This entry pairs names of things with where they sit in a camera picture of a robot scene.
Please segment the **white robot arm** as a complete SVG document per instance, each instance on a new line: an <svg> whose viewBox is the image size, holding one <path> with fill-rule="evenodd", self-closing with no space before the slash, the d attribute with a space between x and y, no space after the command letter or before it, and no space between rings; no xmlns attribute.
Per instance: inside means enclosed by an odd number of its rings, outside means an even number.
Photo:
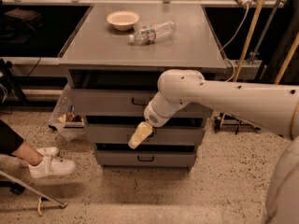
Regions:
<svg viewBox="0 0 299 224"><path fill-rule="evenodd" d="M154 127L164 126L190 103L204 105L292 143L271 177L261 224L299 224L299 89L291 85L209 81L196 70L171 69L144 110L145 120L128 145L139 146Z"/></svg>

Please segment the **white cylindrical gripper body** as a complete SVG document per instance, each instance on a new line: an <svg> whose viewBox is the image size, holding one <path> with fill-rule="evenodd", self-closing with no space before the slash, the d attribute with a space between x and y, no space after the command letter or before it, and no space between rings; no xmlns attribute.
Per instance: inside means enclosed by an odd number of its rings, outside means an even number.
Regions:
<svg viewBox="0 0 299 224"><path fill-rule="evenodd" d="M144 118L153 127L164 126L179 110L189 103L167 100L158 91L144 110Z"/></svg>

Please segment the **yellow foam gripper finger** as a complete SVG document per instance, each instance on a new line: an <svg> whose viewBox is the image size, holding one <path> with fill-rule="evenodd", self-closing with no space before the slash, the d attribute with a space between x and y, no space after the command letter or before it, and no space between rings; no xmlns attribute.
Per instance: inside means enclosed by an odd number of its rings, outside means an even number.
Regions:
<svg viewBox="0 0 299 224"><path fill-rule="evenodd" d="M151 134L152 126L147 121L140 122L131 136L128 146L132 149L137 148Z"/></svg>

